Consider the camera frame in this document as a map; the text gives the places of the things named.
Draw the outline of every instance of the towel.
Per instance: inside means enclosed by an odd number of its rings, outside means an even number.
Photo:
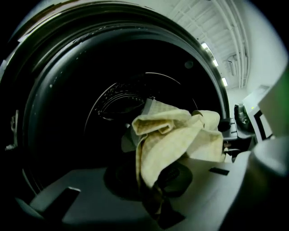
[[[148,99],[142,115],[132,122],[140,136],[136,148],[136,178],[152,188],[161,171],[182,155],[223,162],[220,116],[214,111],[186,110]]]

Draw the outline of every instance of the white wall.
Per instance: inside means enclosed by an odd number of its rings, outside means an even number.
[[[229,99],[230,117],[234,117],[234,107],[235,104],[241,103],[242,100],[248,95],[245,88],[231,88],[227,89],[227,96]]]
[[[248,36],[251,67],[247,91],[261,84],[272,86],[283,73],[288,53],[274,28],[263,14],[247,1],[235,0]]]

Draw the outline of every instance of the ceiling light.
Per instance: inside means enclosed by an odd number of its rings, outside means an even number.
[[[219,65],[217,60],[213,60],[213,63],[215,64],[216,67]]]
[[[203,47],[204,49],[205,49],[205,48],[209,48],[208,45],[207,45],[205,42],[201,43],[201,45],[202,45],[202,47]]]
[[[223,81],[224,86],[226,87],[228,85],[226,78],[222,78],[222,81]]]

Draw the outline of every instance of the ceiling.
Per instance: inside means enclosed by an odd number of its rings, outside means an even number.
[[[26,19],[47,5],[65,1],[45,0]],[[91,1],[95,0],[78,0],[71,4]],[[200,43],[205,42],[219,64],[220,75],[227,80],[227,88],[243,88],[248,79],[250,55],[246,31],[235,1],[238,0],[125,0],[167,16]]]

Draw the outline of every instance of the black rectangular slot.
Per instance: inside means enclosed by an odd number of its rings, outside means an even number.
[[[262,112],[258,111],[254,115],[254,118],[255,118],[257,126],[259,128],[259,131],[260,131],[260,134],[261,134],[261,138],[262,138],[262,140],[264,140],[264,139],[266,139],[266,134],[265,134],[265,130],[264,130],[263,124],[261,122],[261,115],[263,115]]]
[[[213,173],[218,173],[218,174],[221,174],[221,175],[224,175],[224,176],[226,176],[228,173],[229,173],[229,171],[228,170],[225,170],[225,169],[220,169],[220,168],[211,168],[210,170],[209,170],[210,172],[213,172]]]

